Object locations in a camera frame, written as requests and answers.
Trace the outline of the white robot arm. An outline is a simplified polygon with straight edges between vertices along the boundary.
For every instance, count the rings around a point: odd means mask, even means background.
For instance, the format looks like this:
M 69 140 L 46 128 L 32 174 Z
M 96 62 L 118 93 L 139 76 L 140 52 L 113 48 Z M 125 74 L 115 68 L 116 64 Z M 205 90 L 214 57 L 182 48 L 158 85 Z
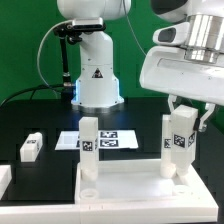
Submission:
M 208 109 L 193 124 L 205 121 L 217 105 L 224 106 L 224 0 L 150 0 L 153 12 L 171 23 L 153 34 L 155 47 L 146 54 L 140 85 L 204 102 Z M 129 12 L 131 0 L 57 0 L 65 30 L 80 44 L 81 76 L 73 104 L 110 108 L 119 104 L 119 82 L 113 74 L 113 41 L 105 22 Z

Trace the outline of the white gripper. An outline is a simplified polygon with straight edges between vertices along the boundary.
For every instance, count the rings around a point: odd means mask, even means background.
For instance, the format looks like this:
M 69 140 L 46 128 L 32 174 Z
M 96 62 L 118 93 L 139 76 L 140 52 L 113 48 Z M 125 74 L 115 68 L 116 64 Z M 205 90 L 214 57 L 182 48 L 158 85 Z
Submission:
M 224 106 L 224 55 L 215 64 L 184 59 L 185 50 L 155 46 L 149 50 L 140 73 L 142 88 L 167 93 L 170 112 L 175 110 L 176 96 L 206 102 L 206 112 L 197 119 L 196 130 L 205 132 L 206 121 L 216 105 Z

